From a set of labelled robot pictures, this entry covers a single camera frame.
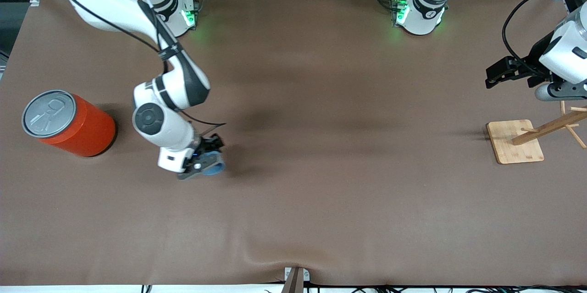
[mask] table surface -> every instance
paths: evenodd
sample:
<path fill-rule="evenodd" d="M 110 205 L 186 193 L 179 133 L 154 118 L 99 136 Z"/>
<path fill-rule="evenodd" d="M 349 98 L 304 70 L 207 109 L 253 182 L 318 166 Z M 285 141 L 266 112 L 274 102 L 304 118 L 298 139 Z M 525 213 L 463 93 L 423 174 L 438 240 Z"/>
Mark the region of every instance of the table surface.
<path fill-rule="evenodd" d="M 0 83 L 0 284 L 272 282 L 291 265 L 317 284 L 585 284 L 585 152 L 561 131 L 540 140 L 545 161 L 504 166 L 487 138 L 487 122 L 559 115 L 525 82 L 485 89 L 518 2 L 450 0 L 418 37 L 374 0 L 206 0 L 180 38 L 212 84 L 189 113 L 228 122 L 227 170 L 179 181 L 131 123 L 157 56 L 41 0 Z M 533 0 L 512 46 L 526 54 L 564 15 Z M 108 152 L 23 132 L 53 88 L 111 113 Z"/>

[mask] wooden base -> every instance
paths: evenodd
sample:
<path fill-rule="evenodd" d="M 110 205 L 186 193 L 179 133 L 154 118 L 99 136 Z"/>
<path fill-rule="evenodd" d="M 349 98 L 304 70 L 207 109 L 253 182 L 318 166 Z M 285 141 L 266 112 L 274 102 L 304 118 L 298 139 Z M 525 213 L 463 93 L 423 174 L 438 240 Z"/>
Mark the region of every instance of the wooden base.
<path fill-rule="evenodd" d="M 533 129 L 530 120 L 489 122 L 487 131 L 493 144 L 495 158 L 500 164 L 533 163 L 543 161 L 543 150 L 538 140 L 531 140 L 522 145 L 513 145 L 512 139 L 526 132 L 522 128 Z"/>

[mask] wooden stand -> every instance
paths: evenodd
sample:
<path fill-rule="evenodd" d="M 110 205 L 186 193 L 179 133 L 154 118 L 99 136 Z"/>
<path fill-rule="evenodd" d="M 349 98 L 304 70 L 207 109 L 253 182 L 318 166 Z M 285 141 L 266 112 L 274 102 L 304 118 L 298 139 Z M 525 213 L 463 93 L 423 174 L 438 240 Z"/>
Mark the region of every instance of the wooden stand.
<path fill-rule="evenodd" d="M 514 120 L 489 122 L 487 131 L 493 144 L 495 157 L 500 164 L 530 163 L 543 161 L 544 155 L 537 138 L 555 132 L 559 129 L 566 129 L 583 149 L 587 145 L 573 130 L 579 126 L 577 122 L 587 119 L 587 106 L 571 107 L 571 112 L 566 113 L 565 103 L 560 103 L 560 117 L 533 128 L 530 120 Z"/>

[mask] silver lid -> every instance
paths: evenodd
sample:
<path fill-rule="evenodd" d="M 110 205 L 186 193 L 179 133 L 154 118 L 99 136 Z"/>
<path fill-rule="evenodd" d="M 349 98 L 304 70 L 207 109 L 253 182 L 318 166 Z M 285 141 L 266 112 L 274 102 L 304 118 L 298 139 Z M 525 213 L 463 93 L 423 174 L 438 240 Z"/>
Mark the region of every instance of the silver lid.
<path fill-rule="evenodd" d="M 22 112 L 22 127 L 35 138 L 50 138 L 65 130 L 75 117 L 73 96 L 50 90 L 36 96 Z"/>

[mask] red cylinder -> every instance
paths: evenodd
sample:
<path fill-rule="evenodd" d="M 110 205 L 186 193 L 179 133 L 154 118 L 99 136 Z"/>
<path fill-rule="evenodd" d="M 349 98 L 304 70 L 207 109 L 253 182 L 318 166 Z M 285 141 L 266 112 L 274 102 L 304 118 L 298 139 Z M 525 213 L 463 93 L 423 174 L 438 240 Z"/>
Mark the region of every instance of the red cylinder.
<path fill-rule="evenodd" d="M 76 94 L 50 90 L 35 97 L 22 114 L 27 134 L 80 157 L 106 151 L 116 125 L 106 112 Z"/>

